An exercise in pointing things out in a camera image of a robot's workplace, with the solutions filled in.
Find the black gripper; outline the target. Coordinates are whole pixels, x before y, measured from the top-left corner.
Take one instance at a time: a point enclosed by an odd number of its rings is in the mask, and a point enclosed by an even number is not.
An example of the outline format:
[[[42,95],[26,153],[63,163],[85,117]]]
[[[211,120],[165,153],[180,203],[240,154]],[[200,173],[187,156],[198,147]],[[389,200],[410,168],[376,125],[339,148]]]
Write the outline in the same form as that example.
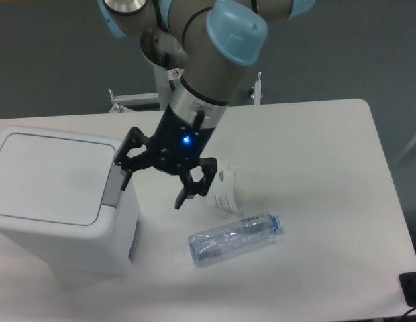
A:
[[[217,159],[202,158],[201,154],[214,132],[213,128],[202,127],[205,112],[198,110],[188,123],[168,107],[152,137],[145,136],[138,127],[132,127],[114,160],[124,173],[121,190],[124,191],[135,171],[150,167],[179,175],[183,184],[175,201],[180,209],[186,199],[195,195],[206,196],[217,173]],[[191,170],[200,167],[203,173],[194,181]]]

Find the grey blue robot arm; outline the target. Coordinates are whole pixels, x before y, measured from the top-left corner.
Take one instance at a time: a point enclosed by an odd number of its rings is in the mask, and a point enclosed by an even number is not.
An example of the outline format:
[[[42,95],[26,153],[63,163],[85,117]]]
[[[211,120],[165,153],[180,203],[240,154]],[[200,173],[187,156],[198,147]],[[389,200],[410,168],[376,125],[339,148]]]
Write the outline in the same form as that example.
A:
[[[164,66],[183,70],[170,88],[166,109],[152,136],[133,127],[115,159],[127,176],[155,168],[178,176],[176,207],[207,194],[217,172],[202,157],[246,71],[258,59],[268,23],[312,8],[312,1],[100,1],[112,34],[165,32],[157,50]]]

